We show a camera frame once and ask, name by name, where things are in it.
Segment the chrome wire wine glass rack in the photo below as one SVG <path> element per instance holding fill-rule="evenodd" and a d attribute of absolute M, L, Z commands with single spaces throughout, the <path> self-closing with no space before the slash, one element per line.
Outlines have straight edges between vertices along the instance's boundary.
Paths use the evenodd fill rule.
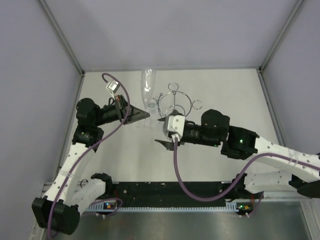
<path fill-rule="evenodd" d="M 199 111 L 203 108 L 203 102 L 199 99 L 192 99 L 189 94 L 181 91 L 178 83 L 171 82 L 167 88 L 167 92 L 161 92 L 155 98 L 157 112 L 161 118 L 168 116 L 173 111 L 187 117 L 192 110 Z"/>

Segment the clear removed champagne glass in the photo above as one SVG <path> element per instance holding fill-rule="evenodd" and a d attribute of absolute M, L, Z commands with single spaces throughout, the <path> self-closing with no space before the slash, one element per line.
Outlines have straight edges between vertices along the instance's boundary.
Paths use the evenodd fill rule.
<path fill-rule="evenodd" d="M 154 96 L 154 90 L 156 88 L 156 73 L 155 68 L 146 68 L 141 72 L 140 88 L 141 88 L 141 100 L 143 104 L 142 110 L 150 114 L 149 118 L 143 119 L 138 122 L 139 128 L 154 129 L 156 123 L 156 109 L 147 109 L 147 104 Z"/>

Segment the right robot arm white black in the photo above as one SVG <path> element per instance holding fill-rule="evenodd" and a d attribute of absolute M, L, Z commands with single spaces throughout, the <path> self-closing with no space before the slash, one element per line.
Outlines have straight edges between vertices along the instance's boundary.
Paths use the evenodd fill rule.
<path fill-rule="evenodd" d="M 188 121 L 173 110 L 159 118 L 167 141 L 160 143 L 173 151 L 176 178 L 182 190 L 199 202 L 212 202 L 233 190 L 239 198 L 263 192 L 297 192 L 318 199 L 320 197 L 320 156 L 306 154 L 275 144 L 256 132 L 230 125 L 230 117 L 209 109 L 201 115 L 200 124 Z M 178 169 L 178 147 L 184 144 L 221 147 L 220 153 L 230 159 L 247 161 L 229 187 L 219 195 L 200 197 L 191 193 Z"/>

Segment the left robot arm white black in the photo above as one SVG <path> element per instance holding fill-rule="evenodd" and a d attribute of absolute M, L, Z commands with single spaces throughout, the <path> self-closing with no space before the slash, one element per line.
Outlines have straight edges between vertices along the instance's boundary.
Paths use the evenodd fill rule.
<path fill-rule="evenodd" d="M 115 121 L 123 126 L 149 117 L 148 112 L 129 104 L 123 95 L 110 98 L 104 107 L 99 107 L 91 98 L 81 99 L 76 105 L 77 128 L 69 153 L 50 188 L 32 202 L 38 226 L 71 235 L 90 205 L 111 198 L 114 187 L 111 176 L 106 173 L 94 173 L 88 183 L 76 191 L 86 166 L 105 139 L 101 126 Z"/>

